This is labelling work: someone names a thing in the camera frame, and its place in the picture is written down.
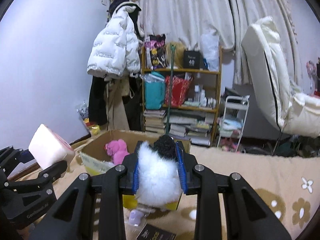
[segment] bookshelf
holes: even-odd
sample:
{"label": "bookshelf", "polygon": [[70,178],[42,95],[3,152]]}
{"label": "bookshelf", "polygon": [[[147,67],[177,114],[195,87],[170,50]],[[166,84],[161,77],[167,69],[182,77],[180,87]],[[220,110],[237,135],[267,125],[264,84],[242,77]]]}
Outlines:
{"label": "bookshelf", "polygon": [[[141,73],[150,73],[151,71],[156,71],[156,72],[168,72],[170,73],[171,69],[170,68],[160,68],[156,70],[150,70],[146,68],[146,50],[143,47],[142,48],[142,55],[141,55]],[[215,133],[216,133],[216,128],[217,128],[217,118],[218,118],[218,109],[219,109],[219,102],[220,102],[220,88],[221,88],[221,70],[222,70],[222,49],[219,47],[219,71],[209,71],[209,70],[204,70],[204,69],[174,69],[174,73],[203,73],[203,74],[208,74],[208,75],[215,75],[215,95],[216,95],[216,107],[213,109],[208,109],[203,108],[203,107],[194,107],[194,106],[178,106],[174,107],[171,106],[171,108],[175,109],[181,109],[181,110],[189,110],[189,111],[203,111],[207,113],[214,113],[214,122],[212,124],[212,131],[211,131],[211,140],[210,140],[210,146],[212,147],[213,140],[215,138]],[[142,110],[143,112],[145,111],[145,98],[144,98],[144,82],[142,81]]]}

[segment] black fuzzy ball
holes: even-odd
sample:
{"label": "black fuzzy ball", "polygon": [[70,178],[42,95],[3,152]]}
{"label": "black fuzzy ball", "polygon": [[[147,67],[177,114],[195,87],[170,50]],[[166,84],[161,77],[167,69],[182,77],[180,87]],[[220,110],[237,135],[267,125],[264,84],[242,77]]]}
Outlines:
{"label": "black fuzzy ball", "polygon": [[157,151],[158,154],[165,159],[176,159],[176,144],[168,135],[159,137],[153,144],[153,150]]}

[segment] white wall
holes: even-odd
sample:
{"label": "white wall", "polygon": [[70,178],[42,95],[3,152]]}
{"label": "white wall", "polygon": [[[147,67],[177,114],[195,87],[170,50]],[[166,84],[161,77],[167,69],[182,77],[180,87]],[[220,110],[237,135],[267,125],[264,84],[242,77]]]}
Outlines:
{"label": "white wall", "polygon": [[306,63],[312,60],[318,62],[320,57],[320,23],[306,0],[287,0],[291,4],[291,15],[297,33],[298,48],[300,52],[303,91],[310,93],[310,78],[308,77]]}
{"label": "white wall", "polygon": [[14,0],[0,22],[0,149],[28,148],[44,123],[69,143],[87,134],[87,61],[104,28],[101,0]]}

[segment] pink toy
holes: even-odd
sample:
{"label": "pink toy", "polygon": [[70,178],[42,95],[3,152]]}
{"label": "pink toy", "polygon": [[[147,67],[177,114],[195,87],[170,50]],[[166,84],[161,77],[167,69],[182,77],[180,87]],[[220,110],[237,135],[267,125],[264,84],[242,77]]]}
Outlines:
{"label": "pink toy", "polygon": [[129,154],[127,150],[127,144],[122,139],[107,143],[104,149],[106,150],[107,154],[111,156],[111,161],[114,163],[114,165],[121,164],[124,157]]}

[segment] book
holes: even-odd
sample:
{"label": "book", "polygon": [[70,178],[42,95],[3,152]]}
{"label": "book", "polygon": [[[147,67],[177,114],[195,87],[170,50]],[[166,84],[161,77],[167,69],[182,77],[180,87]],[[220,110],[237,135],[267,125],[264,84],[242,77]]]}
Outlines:
{"label": "book", "polygon": [[170,133],[176,136],[181,136],[184,137],[185,136],[185,132],[179,132],[179,131],[175,131],[175,130],[171,130],[170,129]]}
{"label": "book", "polygon": [[146,224],[140,232],[137,240],[175,240],[176,234],[156,228],[150,224]]}
{"label": "book", "polygon": [[146,131],[157,132],[157,133],[165,133],[165,130],[162,129],[162,128],[155,128],[155,127],[150,127],[150,126],[146,126]]}
{"label": "book", "polygon": [[172,133],[169,133],[169,136],[176,139],[176,140],[186,140],[186,141],[190,140],[189,138],[185,138],[184,136],[174,135]]}
{"label": "book", "polygon": [[212,113],[206,113],[204,122],[208,124],[213,124],[215,118],[215,114]]}
{"label": "book", "polygon": [[158,118],[163,118],[165,115],[165,110],[145,110],[143,112],[144,117],[158,117]]}
{"label": "book", "polygon": [[206,133],[206,132],[189,131],[188,132],[188,136],[205,138],[205,137],[208,136],[208,133]]}
{"label": "book", "polygon": [[190,138],[192,144],[210,146],[210,138]]}
{"label": "book", "polygon": [[158,117],[145,117],[146,123],[149,124],[163,124],[164,120]]}
{"label": "book", "polygon": [[182,117],[177,115],[171,115],[169,118],[169,123],[197,124],[197,119],[192,117]]}
{"label": "book", "polygon": [[154,128],[162,128],[162,129],[165,128],[165,125],[163,123],[162,124],[153,124],[153,123],[146,122],[145,126],[154,127]]}
{"label": "book", "polygon": [[170,131],[171,130],[185,133],[186,132],[186,127],[182,126],[182,125],[178,125],[178,124],[171,124],[170,125]]}
{"label": "book", "polygon": [[211,128],[202,128],[197,125],[186,125],[186,129],[195,132],[210,132]]}

